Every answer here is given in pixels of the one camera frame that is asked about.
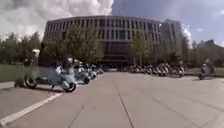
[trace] scooter wheel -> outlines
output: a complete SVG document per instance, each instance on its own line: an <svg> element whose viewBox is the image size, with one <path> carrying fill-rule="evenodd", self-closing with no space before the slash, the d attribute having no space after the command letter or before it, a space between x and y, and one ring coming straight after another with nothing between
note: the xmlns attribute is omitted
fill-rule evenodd
<svg viewBox="0 0 224 128"><path fill-rule="evenodd" d="M85 78L85 79L84 79L84 83L85 83L85 84L89 84L89 82L90 82L89 78Z"/></svg>
<svg viewBox="0 0 224 128"><path fill-rule="evenodd" d="M25 84L31 89L34 89L37 86L36 81L28 75L25 76Z"/></svg>
<svg viewBox="0 0 224 128"><path fill-rule="evenodd" d="M76 84L70 83L69 88L64 89L66 92L73 92L76 89Z"/></svg>
<svg viewBox="0 0 224 128"><path fill-rule="evenodd" d="M96 78L96 75L93 75L93 79L95 79Z"/></svg>
<svg viewBox="0 0 224 128"><path fill-rule="evenodd" d="M198 75L198 78L199 78L200 80L203 80L203 79L204 79L204 75L199 74L199 75Z"/></svg>

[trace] building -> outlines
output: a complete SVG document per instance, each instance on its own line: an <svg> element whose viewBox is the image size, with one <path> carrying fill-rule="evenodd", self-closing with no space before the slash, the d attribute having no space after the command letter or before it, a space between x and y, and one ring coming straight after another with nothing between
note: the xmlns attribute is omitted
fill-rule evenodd
<svg viewBox="0 0 224 128"><path fill-rule="evenodd" d="M121 16L71 17L48 21L44 33L44 42L54 37L66 37L69 28L77 25L81 28L94 27L103 46L104 64L131 64L130 42L137 33L144 34L149 49L154 54L166 54L167 45L176 51L179 47L179 34L182 33L177 21L160 22L150 19Z"/></svg>

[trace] blue sky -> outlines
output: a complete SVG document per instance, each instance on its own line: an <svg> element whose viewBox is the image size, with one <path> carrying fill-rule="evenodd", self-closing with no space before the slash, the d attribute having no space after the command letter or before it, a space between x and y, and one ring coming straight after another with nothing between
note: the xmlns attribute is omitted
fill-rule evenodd
<svg viewBox="0 0 224 128"><path fill-rule="evenodd" d="M179 20L193 40L224 46L224 0L115 0L112 14Z"/></svg>

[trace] paved plaza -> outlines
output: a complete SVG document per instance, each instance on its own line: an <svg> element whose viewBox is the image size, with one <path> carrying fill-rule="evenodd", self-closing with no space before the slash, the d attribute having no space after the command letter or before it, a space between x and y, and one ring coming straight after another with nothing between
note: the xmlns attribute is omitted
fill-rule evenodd
<svg viewBox="0 0 224 128"><path fill-rule="evenodd" d="M63 93L49 88L1 89L0 118ZM224 128L223 110L224 79L105 73L5 127Z"/></svg>

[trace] window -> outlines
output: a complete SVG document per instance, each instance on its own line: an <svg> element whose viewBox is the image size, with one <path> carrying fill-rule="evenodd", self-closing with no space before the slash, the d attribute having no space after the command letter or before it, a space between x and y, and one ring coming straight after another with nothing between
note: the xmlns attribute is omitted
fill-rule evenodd
<svg viewBox="0 0 224 128"><path fill-rule="evenodd" d="M54 24L51 25L51 30L54 30Z"/></svg>
<svg viewBox="0 0 224 128"><path fill-rule="evenodd" d="M157 35L157 34L155 34L155 37L156 37L156 42L158 42L158 35Z"/></svg>
<svg viewBox="0 0 224 128"><path fill-rule="evenodd" d="M114 30L111 31L111 39L114 39Z"/></svg>
<svg viewBox="0 0 224 128"><path fill-rule="evenodd" d="M99 30L99 32L98 32L98 38L99 39L101 38L101 30Z"/></svg>
<svg viewBox="0 0 224 128"><path fill-rule="evenodd" d="M51 24L48 24L47 29L51 30Z"/></svg>
<svg viewBox="0 0 224 128"><path fill-rule="evenodd" d="M105 27L105 20L104 19L100 19L100 27Z"/></svg>
<svg viewBox="0 0 224 128"><path fill-rule="evenodd" d="M107 39L109 39L110 37L110 31L109 31L109 29L107 30Z"/></svg>
<svg viewBox="0 0 224 128"><path fill-rule="evenodd" d="M98 27L97 23L98 23L97 19L95 19L95 27Z"/></svg>
<svg viewBox="0 0 224 128"><path fill-rule="evenodd" d="M161 35L159 35L159 42L162 42Z"/></svg>
<svg viewBox="0 0 224 128"><path fill-rule="evenodd" d="M62 39L65 39L66 38L66 32L62 32Z"/></svg>
<svg viewBox="0 0 224 128"><path fill-rule="evenodd" d="M65 22L63 22L63 27L62 27L62 29L65 29Z"/></svg>
<svg viewBox="0 0 224 128"><path fill-rule="evenodd" d="M119 28L121 28L121 20L119 20Z"/></svg>
<svg viewBox="0 0 224 128"><path fill-rule="evenodd" d="M79 25L79 24L78 24L78 20L73 20L72 24L78 26L78 25Z"/></svg>
<svg viewBox="0 0 224 128"><path fill-rule="evenodd" d="M54 30L57 30L58 29L58 24L54 24Z"/></svg>
<svg viewBox="0 0 224 128"><path fill-rule="evenodd" d="M115 20L115 27L118 27L118 19Z"/></svg>
<svg viewBox="0 0 224 128"><path fill-rule="evenodd" d="M132 38L135 37L135 31L132 31Z"/></svg>
<svg viewBox="0 0 224 128"><path fill-rule="evenodd" d="M118 40L118 30L116 30L116 39Z"/></svg>
<svg viewBox="0 0 224 128"><path fill-rule="evenodd" d="M81 22L80 20L77 21L77 26L78 27L80 26L80 22Z"/></svg>
<svg viewBox="0 0 224 128"><path fill-rule="evenodd" d="M145 33L145 40L147 40L148 39L148 36L147 36L147 33Z"/></svg>
<svg viewBox="0 0 224 128"><path fill-rule="evenodd" d="M107 27L110 27L110 20L107 19Z"/></svg>
<svg viewBox="0 0 224 128"><path fill-rule="evenodd" d="M81 27L84 28L84 20L82 20L82 25L81 25Z"/></svg>
<svg viewBox="0 0 224 128"><path fill-rule="evenodd" d="M119 39L125 40L125 31L124 30L119 31Z"/></svg>
<svg viewBox="0 0 224 128"><path fill-rule="evenodd" d="M139 22L140 29L142 29L142 22Z"/></svg>
<svg viewBox="0 0 224 128"><path fill-rule="evenodd" d="M135 21L135 27L136 27L136 29L138 29L138 22L137 21Z"/></svg>
<svg viewBox="0 0 224 128"><path fill-rule="evenodd" d="M104 29L102 29L102 35L101 35L102 36L102 39L105 38L104 34L105 34Z"/></svg>
<svg viewBox="0 0 224 128"><path fill-rule="evenodd" d="M67 21L67 24L66 24L66 29L68 29L69 23L70 23L70 22L69 22L69 21Z"/></svg>
<svg viewBox="0 0 224 128"><path fill-rule="evenodd" d="M111 20L111 27L114 27L114 20Z"/></svg>
<svg viewBox="0 0 224 128"><path fill-rule="evenodd" d="M134 21L131 21L131 27L132 27L132 29L135 28Z"/></svg>
<svg viewBox="0 0 224 128"><path fill-rule="evenodd" d="M139 35L140 35L139 31L137 31L137 32L136 32L136 35L137 35L137 36L139 36Z"/></svg>
<svg viewBox="0 0 224 128"><path fill-rule="evenodd" d="M125 28L125 20L123 20L122 27Z"/></svg>
<svg viewBox="0 0 224 128"><path fill-rule="evenodd" d="M152 23L148 23L148 30L152 31L152 29L153 29Z"/></svg>
<svg viewBox="0 0 224 128"><path fill-rule="evenodd" d="M143 29L145 30L145 23L143 23Z"/></svg>
<svg viewBox="0 0 224 128"><path fill-rule="evenodd" d="M154 34L152 33L152 41L155 41L155 37Z"/></svg>
<svg viewBox="0 0 224 128"><path fill-rule="evenodd" d="M93 25L93 20L92 20L92 19L90 20L89 25L90 25L90 26Z"/></svg>
<svg viewBox="0 0 224 128"><path fill-rule="evenodd" d="M128 40L130 40L131 39L130 31L127 31L127 33L128 33Z"/></svg>
<svg viewBox="0 0 224 128"><path fill-rule="evenodd" d="M129 20L127 20L127 28L130 28Z"/></svg>
<svg viewBox="0 0 224 128"><path fill-rule="evenodd" d="M89 27L89 20L86 20L86 27Z"/></svg>
<svg viewBox="0 0 224 128"><path fill-rule="evenodd" d="M60 26L59 26L59 30L61 30L62 29L62 22L60 23Z"/></svg>
<svg viewBox="0 0 224 128"><path fill-rule="evenodd" d="M155 25L155 24L153 24L153 27L154 27L154 29L153 29L153 30L154 30L154 31L156 31L156 25Z"/></svg>

